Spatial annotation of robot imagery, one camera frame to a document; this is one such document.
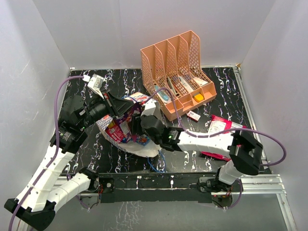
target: pink snack package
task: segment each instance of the pink snack package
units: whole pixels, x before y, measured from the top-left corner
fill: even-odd
[[[208,129],[208,133],[217,133],[223,130],[227,130],[227,129],[231,129],[231,128],[246,128],[246,126],[234,123],[230,120],[221,118],[219,116],[216,115],[212,115],[212,122],[210,124],[210,127]],[[216,154],[216,153],[209,153],[209,152],[201,152],[204,155],[208,155],[210,157],[216,158],[218,160],[225,160],[225,161],[229,161],[231,160],[228,157],[225,157],[223,155],[220,154]]]

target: orange plastic crate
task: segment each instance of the orange plastic crate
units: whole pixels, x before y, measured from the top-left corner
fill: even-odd
[[[214,83],[200,67],[200,39],[191,30],[141,49],[141,62],[142,80],[145,88],[150,94],[155,92],[155,84],[160,88],[169,89],[175,99],[180,116],[216,97]],[[189,83],[193,89],[192,92],[184,87],[179,77],[183,77]],[[194,77],[208,83],[200,87]],[[168,79],[173,84],[176,94],[167,84]],[[193,98],[197,93],[200,93],[204,98],[200,102]],[[164,103],[158,95],[155,95],[154,98],[159,102],[169,121],[177,118],[172,102]]]

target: white wall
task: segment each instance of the white wall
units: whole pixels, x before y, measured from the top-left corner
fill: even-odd
[[[12,215],[3,205],[46,153],[54,95],[69,68],[31,0],[0,0],[0,6],[0,230],[7,230]]]
[[[77,69],[141,67],[140,49],[193,30],[202,65],[241,63],[274,0],[33,0]]]
[[[308,2],[278,0],[242,64],[242,78],[257,128],[274,135],[288,151],[274,167],[282,176],[299,230],[307,230],[308,200]],[[280,148],[262,139],[270,160]]]

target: small box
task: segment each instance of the small box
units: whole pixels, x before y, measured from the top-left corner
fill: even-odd
[[[197,113],[195,113],[195,112],[193,112],[193,111],[189,111],[188,113],[187,113],[187,116],[189,117],[189,118],[191,118],[192,120],[194,120],[194,121],[196,121],[196,122],[198,122],[198,120],[200,119],[200,115],[198,115]]]
[[[106,133],[117,143],[124,139],[124,134],[118,124],[114,124],[111,128],[108,127]]]

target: blue wire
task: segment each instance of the blue wire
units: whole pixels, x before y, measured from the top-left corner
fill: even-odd
[[[162,152],[161,151],[158,151],[158,153],[162,156],[162,159],[163,159],[163,161],[164,161],[164,170],[162,170],[162,171],[158,171],[152,164],[151,164],[151,162],[150,162],[150,158],[148,157],[148,163],[149,163],[149,165],[151,166],[151,168],[155,171],[155,172],[165,172],[165,170],[166,170],[166,160],[165,160],[165,157],[164,157],[164,155],[162,154]]]
[[[137,103],[137,100],[135,100],[133,97],[131,96],[123,96],[121,99],[124,99],[124,98],[131,98],[133,101],[135,101],[135,103]]]

